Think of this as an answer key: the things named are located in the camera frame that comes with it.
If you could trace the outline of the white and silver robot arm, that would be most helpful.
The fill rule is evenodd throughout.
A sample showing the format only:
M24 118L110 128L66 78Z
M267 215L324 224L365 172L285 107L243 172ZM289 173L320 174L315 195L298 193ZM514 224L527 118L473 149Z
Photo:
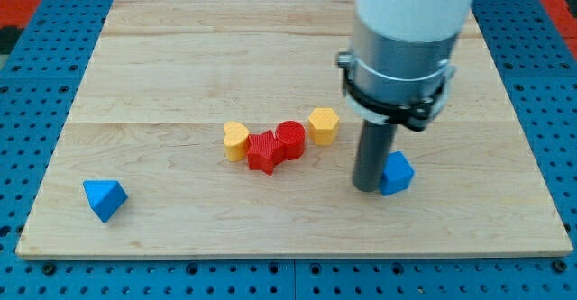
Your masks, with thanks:
M472 0L355 0L343 95L365 121L420 132L441 112Z

